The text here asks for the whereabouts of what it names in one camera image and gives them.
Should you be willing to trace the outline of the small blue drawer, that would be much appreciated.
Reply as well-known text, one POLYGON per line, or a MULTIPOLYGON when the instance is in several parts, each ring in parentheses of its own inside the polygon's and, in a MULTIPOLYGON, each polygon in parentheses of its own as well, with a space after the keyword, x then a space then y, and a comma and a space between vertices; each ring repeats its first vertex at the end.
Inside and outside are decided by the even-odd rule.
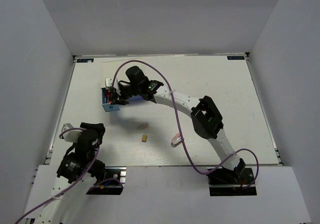
POLYGON ((113 111, 119 111, 118 105, 111 105, 106 101, 106 91, 108 91, 106 88, 101 88, 101 94, 102 94, 102 107, 105 112, 113 112, 113 111))

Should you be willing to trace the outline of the pink cap highlighter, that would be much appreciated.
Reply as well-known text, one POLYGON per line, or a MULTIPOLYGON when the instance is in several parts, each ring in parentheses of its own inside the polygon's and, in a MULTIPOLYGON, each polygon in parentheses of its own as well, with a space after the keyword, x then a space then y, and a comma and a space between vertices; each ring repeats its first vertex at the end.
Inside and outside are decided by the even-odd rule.
POLYGON ((105 96, 106 96, 106 101, 109 102, 110 101, 110 99, 109 99, 110 98, 109 97, 110 96, 110 92, 106 91, 105 96))

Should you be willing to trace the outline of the pink white mini stapler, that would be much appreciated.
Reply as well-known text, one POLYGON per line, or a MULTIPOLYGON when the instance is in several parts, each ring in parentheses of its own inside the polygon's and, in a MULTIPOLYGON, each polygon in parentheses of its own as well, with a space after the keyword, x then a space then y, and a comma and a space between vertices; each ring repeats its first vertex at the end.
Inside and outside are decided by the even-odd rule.
POLYGON ((180 145, 182 142, 181 136, 179 133, 177 133, 171 140, 171 146, 173 148, 177 147, 178 145, 180 145))

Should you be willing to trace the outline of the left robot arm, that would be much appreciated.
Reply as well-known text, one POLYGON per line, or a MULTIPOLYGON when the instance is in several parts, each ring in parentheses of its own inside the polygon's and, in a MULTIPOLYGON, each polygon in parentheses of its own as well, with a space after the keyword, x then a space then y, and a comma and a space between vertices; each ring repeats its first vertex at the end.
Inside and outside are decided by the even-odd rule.
POLYGON ((106 129, 102 123, 82 122, 74 128, 65 124, 60 139, 71 142, 57 169, 51 197, 35 223, 71 223, 86 193, 105 179, 105 164, 97 160, 106 129))

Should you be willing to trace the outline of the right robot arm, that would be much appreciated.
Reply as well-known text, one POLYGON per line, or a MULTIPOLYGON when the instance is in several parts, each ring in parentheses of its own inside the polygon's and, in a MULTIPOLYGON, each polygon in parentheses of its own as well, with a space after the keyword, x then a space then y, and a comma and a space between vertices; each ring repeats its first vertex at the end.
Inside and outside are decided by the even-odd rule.
POLYGON ((125 74, 128 82, 119 81, 116 77, 105 80, 112 105, 126 105, 129 98, 140 96, 146 101, 169 106, 184 113, 191 118, 195 133, 214 148, 222 162, 227 180, 238 183, 243 179, 246 164, 226 137, 223 117, 211 97, 195 98, 175 92, 168 84, 149 80, 138 66, 128 68, 125 74))

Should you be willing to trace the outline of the grey white eraser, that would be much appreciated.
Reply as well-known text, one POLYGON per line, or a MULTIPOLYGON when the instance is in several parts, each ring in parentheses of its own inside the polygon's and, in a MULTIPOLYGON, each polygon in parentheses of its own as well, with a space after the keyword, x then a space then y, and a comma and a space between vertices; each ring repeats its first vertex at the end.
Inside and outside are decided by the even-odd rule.
POLYGON ((146 129, 148 127, 149 127, 148 123, 143 123, 143 124, 139 125, 137 128, 138 128, 138 130, 143 130, 143 129, 146 129))

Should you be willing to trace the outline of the white drawer cabinet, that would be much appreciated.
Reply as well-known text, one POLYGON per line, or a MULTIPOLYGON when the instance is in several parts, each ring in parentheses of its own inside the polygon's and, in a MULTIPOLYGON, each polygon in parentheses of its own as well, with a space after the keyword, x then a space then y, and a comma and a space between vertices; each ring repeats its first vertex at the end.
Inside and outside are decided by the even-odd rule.
MULTIPOLYGON (((118 67, 123 64, 126 61, 129 61, 130 58, 111 58, 107 59, 101 64, 101 88, 105 88, 105 79, 106 78, 113 78, 115 75, 116 70, 118 67)), ((142 71, 144 70, 142 63, 129 63, 122 67, 120 71, 117 73, 117 80, 119 81, 126 81, 130 82, 129 78, 126 75, 127 69, 129 69, 132 66, 138 66, 142 71)))

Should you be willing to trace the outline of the tan yellow eraser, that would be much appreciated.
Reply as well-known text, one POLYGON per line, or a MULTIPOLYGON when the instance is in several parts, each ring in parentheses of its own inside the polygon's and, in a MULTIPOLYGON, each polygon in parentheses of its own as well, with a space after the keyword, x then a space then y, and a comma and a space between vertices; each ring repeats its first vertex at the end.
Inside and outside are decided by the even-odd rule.
POLYGON ((146 142, 147 141, 147 137, 148 137, 147 135, 143 135, 141 141, 142 142, 146 142))

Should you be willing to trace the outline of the left corner label sticker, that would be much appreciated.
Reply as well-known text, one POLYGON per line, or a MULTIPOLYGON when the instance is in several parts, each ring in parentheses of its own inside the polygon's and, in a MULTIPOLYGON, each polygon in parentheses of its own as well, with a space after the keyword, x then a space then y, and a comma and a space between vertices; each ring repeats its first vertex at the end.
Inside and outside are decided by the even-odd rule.
POLYGON ((77 59, 77 63, 93 63, 94 59, 77 59))

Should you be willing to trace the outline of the corner label sticker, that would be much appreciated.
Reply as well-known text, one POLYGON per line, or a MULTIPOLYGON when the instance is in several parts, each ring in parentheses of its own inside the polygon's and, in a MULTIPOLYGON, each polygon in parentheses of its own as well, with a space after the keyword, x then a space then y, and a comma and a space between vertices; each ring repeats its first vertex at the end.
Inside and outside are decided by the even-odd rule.
POLYGON ((94 59, 77 59, 77 63, 93 63, 94 59))
POLYGON ((228 60, 245 60, 244 56, 227 56, 228 60))

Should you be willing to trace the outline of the right corner label sticker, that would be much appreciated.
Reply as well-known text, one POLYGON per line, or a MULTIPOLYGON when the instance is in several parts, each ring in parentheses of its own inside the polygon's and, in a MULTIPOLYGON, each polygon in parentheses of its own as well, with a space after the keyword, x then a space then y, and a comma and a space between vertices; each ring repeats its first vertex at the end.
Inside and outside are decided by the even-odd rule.
POLYGON ((244 56, 227 56, 228 60, 245 60, 244 56))

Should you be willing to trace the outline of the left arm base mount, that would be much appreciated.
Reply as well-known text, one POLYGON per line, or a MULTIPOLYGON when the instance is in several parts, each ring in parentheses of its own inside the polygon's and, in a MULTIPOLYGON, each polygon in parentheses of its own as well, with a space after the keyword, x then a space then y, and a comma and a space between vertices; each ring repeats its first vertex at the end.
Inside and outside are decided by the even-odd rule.
POLYGON ((126 167, 106 167, 102 177, 89 189, 87 195, 121 195, 126 181, 126 167))

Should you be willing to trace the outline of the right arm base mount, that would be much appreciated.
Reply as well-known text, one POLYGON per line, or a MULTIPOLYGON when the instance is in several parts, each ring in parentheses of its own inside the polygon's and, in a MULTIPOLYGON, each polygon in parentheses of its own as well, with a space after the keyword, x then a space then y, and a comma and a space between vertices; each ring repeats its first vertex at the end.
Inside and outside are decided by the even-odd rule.
POLYGON ((225 170, 219 168, 207 175, 210 196, 256 196, 256 186, 253 183, 254 173, 251 168, 245 168, 238 179, 225 175, 225 170))

